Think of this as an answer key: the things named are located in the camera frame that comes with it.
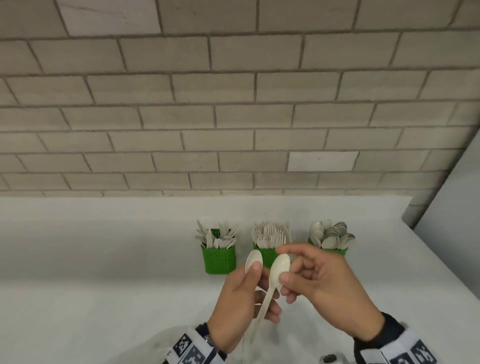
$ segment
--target spoon handle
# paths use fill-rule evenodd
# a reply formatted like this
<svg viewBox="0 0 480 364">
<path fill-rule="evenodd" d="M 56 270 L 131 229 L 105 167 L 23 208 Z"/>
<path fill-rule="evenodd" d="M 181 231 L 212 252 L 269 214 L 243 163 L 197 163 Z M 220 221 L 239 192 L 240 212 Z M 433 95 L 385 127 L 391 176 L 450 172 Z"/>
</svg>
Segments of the spoon handle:
<svg viewBox="0 0 480 364">
<path fill-rule="evenodd" d="M 270 302 L 273 298 L 274 292 L 275 292 L 275 287 L 270 285 L 270 287 L 268 288 L 267 294 L 264 298 L 264 302 L 262 303 L 262 307 L 260 307 L 260 312 L 258 313 L 257 320 L 253 324 L 252 333 L 250 335 L 250 344 L 253 343 L 253 341 L 255 340 L 255 337 L 257 336 L 258 327 L 260 326 L 260 323 L 262 322 L 265 315 L 267 314 L 268 307 L 270 306 Z"/>
</svg>

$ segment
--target basket of forks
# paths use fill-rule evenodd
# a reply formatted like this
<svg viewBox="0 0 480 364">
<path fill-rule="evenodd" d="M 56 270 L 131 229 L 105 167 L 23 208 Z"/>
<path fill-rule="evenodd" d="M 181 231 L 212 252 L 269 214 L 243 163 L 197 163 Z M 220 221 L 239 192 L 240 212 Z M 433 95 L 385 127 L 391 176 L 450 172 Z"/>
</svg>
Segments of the basket of forks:
<svg viewBox="0 0 480 364">
<path fill-rule="evenodd" d="M 355 235 L 347 232 L 347 224 L 343 221 L 335 225 L 331 220 L 314 221 L 310 225 L 308 242 L 323 250 L 345 255 L 354 241 Z"/>
<path fill-rule="evenodd" d="M 196 238 L 202 246 L 205 272 L 208 274 L 228 274 L 237 267 L 235 243 L 236 227 L 229 228 L 227 223 L 218 224 L 218 229 L 206 229 L 197 220 L 199 230 Z"/>
<path fill-rule="evenodd" d="M 268 269 L 278 256 L 275 248 L 292 242 L 288 223 L 277 224 L 265 221 L 255 224 L 252 229 L 252 239 L 253 248 L 260 251 L 264 267 Z"/>
</svg>

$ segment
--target brick wall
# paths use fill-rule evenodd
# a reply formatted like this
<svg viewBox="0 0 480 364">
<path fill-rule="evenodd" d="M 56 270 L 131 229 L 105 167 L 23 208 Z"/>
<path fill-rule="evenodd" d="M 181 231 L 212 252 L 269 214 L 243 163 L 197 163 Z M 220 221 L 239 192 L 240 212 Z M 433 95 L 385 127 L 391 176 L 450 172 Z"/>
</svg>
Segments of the brick wall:
<svg viewBox="0 0 480 364">
<path fill-rule="evenodd" d="M 407 194 L 477 130 L 480 0 L 0 1 L 1 196 Z"/>
</svg>

